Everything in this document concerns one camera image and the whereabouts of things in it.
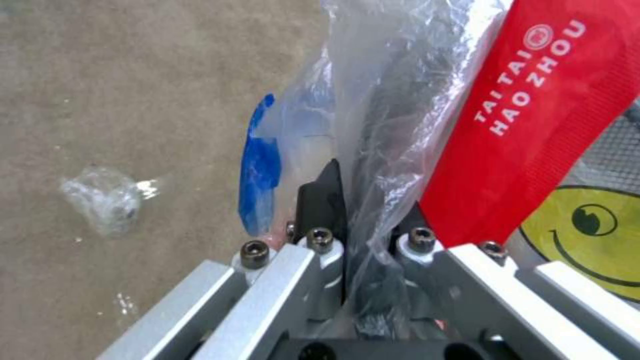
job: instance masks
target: screw head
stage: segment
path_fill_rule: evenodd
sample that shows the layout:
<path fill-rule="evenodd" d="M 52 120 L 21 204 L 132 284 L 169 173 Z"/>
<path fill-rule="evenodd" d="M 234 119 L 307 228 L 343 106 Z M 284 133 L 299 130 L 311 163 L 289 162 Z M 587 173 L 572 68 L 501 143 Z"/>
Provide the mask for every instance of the screw head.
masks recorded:
<path fill-rule="evenodd" d="M 494 241 L 485 241 L 478 245 L 478 247 L 500 266 L 504 266 L 504 263 L 507 261 L 507 257 L 509 256 L 509 252 L 502 247 L 502 245 Z"/>
<path fill-rule="evenodd" d="M 251 240 L 240 248 L 240 263 L 249 269 L 260 269 L 269 262 L 269 247 L 263 241 Z"/>
<path fill-rule="evenodd" d="M 296 223 L 292 220 L 287 221 L 287 225 L 285 227 L 285 234 L 287 235 L 287 241 L 293 241 L 293 236 L 296 234 Z"/>
<path fill-rule="evenodd" d="M 428 227 L 414 227 L 409 232 L 409 247 L 417 252 L 428 253 L 436 245 L 433 231 Z"/>
<path fill-rule="evenodd" d="M 333 248 L 333 234 L 325 227 L 315 227 L 307 233 L 307 247 L 318 254 L 326 254 Z"/>

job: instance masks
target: gray floor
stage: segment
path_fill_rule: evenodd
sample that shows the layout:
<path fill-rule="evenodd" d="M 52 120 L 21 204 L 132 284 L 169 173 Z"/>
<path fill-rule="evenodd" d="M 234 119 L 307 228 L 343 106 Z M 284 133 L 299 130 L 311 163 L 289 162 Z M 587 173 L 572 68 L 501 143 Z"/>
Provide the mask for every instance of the gray floor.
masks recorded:
<path fill-rule="evenodd" d="M 94 357 L 230 259 L 246 123 L 325 29 L 317 0 L 0 0 L 2 359 Z M 131 234 L 58 192 L 90 163 L 167 180 Z"/>

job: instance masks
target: blue tape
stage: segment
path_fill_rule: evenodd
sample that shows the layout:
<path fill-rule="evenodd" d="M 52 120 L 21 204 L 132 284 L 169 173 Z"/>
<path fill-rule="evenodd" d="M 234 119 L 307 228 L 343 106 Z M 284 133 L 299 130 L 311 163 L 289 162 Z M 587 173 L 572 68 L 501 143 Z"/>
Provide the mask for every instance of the blue tape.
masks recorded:
<path fill-rule="evenodd" d="M 274 102 L 273 94 L 264 97 L 256 106 L 246 132 L 240 169 L 238 215 L 251 236 L 269 231 L 275 205 L 273 189 L 278 186 L 282 171 L 276 139 L 257 138 L 253 134 Z"/>

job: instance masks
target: hole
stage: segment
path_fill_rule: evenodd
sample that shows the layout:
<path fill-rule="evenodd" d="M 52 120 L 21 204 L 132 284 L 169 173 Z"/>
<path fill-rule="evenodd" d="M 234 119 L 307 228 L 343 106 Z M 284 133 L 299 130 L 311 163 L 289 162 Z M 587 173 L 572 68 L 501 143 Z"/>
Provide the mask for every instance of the hole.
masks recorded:
<path fill-rule="evenodd" d="M 420 228 L 420 229 L 416 229 L 415 230 L 415 234 L 418 236 L 422 236 L 423 238 L 430 238 L 431 237 L 431 231 L 425 229 L 425 228 Z"/>
<path fill-rule="evenodd" d="M 260 246 L 257 244 L 251 244 L 246 247 L 247 252 L 250 254 L 257 254 L 260 252 Z"/>
<path fill-rule="evenodd" d="M 298 360 L 336 360 L 333 349 L 324 343 L 314 342 L 300 350 Z"/>
<path fill-rule="evenodd" d="M 502 252 L 502 247 L 494 242 L 488 241 L 486 243 L 483 243 L 482 247 L 484 250 L 487 250 L 496 254 Z"/>
<path fill-rule="evenodd" d="M 314 235 L 314 238 L 320 240 L 325 238 L 328 235 L 328 233 L 324 229 L 314 229 L 313 235 Z"/>
<path fill-rule="evenodd" d="M 483 360 L 478 352 L 467 344 L 452 343 L 444 348 L 445 360 Z"/>

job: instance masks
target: red fabric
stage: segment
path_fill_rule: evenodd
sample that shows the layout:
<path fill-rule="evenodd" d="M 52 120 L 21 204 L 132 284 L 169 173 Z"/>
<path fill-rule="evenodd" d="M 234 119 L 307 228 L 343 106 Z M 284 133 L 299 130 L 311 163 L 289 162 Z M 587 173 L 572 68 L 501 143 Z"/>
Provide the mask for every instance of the red fabric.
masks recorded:
<path fill-rule="evenodd" d="M 516 0 L 420 201 L 430 226 L 504 242 L 639 92 L 639 0 Z"/>

